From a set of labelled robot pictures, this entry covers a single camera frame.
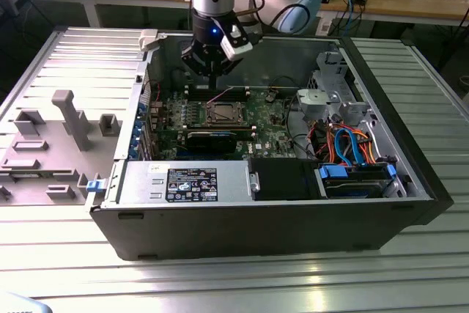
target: metal slotted table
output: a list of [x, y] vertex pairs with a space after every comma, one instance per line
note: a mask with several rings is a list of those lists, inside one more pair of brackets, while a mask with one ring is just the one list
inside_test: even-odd
[[[2, 106], [0, 148], [15, 132], [12, 109], [34, 90], [50, 98], [46, 87], [94, 85], [81, 91], [78, 108], [122, 113], [127, 77], [143, 59], [138, 37], [132, 30], [53, 34]], [[2, 286], [54, 312], [466, 312], [468, 112], [414, 47], [354, 43], [456, 202], [431, 224], [407, 228], [380, 251], [125, 262], [82, 205], [0, 207]], [[90, 67], [86, 59], [96, 54], [101, 66]], [[82, 71], [70, 69], [75, 60]], [[113, 106], [90, 97], [100, 88], [117, 99]], [[40, 110], [41, 102], [28, 106]]]

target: motherboard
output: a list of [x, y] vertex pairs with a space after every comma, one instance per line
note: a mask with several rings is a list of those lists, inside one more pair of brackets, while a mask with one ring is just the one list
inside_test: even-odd
[[158, 160], [243, 160], [294, 158], [285, 129], [288, 100], [269, 100], [250, 91], [219, 100], [188, 99], [175, 92], [151, 110], [152, 140]]

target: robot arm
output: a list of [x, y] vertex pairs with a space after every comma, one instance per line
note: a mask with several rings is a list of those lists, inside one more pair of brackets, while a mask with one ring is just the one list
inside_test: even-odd
[[311, 23], [321, 0], [265, 0], [264, 7], [255, 16], [254, 11], [242, 17], [235, 12], [253, 9], [254, 3], [261, 2], [192, 0], [193, 40], [182, 52], [182, 60], [198, 75], [208, 77], [211, 89], [216, 87], [216, 78], [233, 70], [255, 44], [242, 22], [253, 23], [260, 19], [281, 32], [293, 33], [298, 26], [305, 29]]
[[233, 8], [235, 0], [192, 0], [193, 40], [182, 60], [198, 75], [209, 78], [229, 73], [252, 49], [248, 34]]

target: power supply label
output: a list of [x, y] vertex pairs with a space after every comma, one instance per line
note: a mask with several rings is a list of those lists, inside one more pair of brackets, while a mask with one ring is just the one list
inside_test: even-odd
[[168, 169], [167, 202], [217, 202], [217, 169]]

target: blue cable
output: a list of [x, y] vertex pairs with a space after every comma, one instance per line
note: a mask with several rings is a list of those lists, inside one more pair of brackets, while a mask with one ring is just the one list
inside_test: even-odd
[[342, 37], [344, 37], [347, 34], [347, 32], [349, 30], [350, 22], [352, 20], [352, 14], [353, 14], [352, 0], [348, 0], [348, 1], [349, 1], [350, 14], [349, 14], [349, 18], [347, 20], [347, 24], [345, 25], [345, 31], [344, 31], [344, 34], [342, 35]]
[[345, 158], [345, 155], [342, 154], [339, 146], [339, 139], [340, 135], [343, 134], [343, 132], [347, 132], [350, 136], [350, 143], [352, 144], [352, 150], [353, 150], [353, 155], [355, 156], [355, 160], [359, 164], [364, 164], [365, 160], [360, 154], [360, 151], [358, 150], [358, 142], [357, 138], [353, 134], [353, 132], [347, 128], [341, 128], [336, 132], [336, 140], [334, 141], [334, 147], [336, 148], [336, 154], [339, 158], [341, 158], [345, 163], [347, 163], [348, 166], [352, 166], [352, 162], [349, 161], [347, 158]]

